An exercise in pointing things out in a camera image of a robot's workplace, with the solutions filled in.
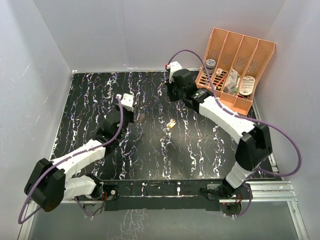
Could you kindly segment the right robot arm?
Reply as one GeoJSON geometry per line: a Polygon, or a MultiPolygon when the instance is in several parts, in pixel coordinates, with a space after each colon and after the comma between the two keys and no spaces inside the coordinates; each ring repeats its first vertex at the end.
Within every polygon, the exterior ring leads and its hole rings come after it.
{"type": "Polygon", "coordinates": [[[213,121],[237,143],[235,163],[222,183],[211,194],[232,197],[255,169],[273,152],[269,127],[242,119],[236,112],[218,104],[218,98],[206,88],[197,88],[188,69],[169,73],[167,95],[172,102],[183,101],[198,114],[213,121]]]}

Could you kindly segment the large metal keyring with clips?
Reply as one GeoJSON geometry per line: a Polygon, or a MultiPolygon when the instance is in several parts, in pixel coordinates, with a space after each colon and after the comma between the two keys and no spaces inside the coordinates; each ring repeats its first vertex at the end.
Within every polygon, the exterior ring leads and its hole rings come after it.
{"type": "Polygon", "coordinates": [[[138,116],[137,116],[137,119],[136,121],[139,123],[139,124],[142,124],[146,119],[146,115],[144,113],[139,113],[138,116]]]}

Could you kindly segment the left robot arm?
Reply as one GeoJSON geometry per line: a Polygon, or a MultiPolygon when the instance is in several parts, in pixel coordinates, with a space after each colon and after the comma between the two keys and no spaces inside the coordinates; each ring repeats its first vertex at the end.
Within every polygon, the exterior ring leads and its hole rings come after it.
{"type": "Polygon", "coordinates": [[[133,107],[117,107],[107,115],[94,137],[86,144],[54,160],[39,160],[25,185],[24,193],[45,212],[54,210],[66,199],[82,195],[98,197],[101,183],[97,177],[74,175],[112,153],[119,146],[128,125],[133,122],[133,107]]]}

